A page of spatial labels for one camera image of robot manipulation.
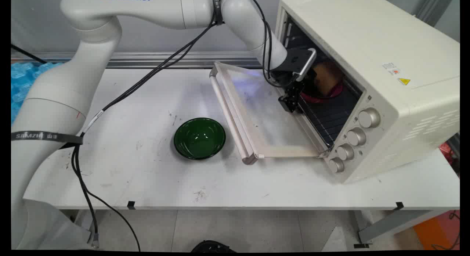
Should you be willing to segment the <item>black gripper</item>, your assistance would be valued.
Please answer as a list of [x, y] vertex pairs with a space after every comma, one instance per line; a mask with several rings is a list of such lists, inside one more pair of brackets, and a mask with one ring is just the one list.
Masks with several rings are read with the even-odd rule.
[[304, 89], [304, 79], [298, 80], [299, 74], [289, 71], [271, 71], [271, 80], [276, 85], [279, 103], [287, 112], [294, 112]]

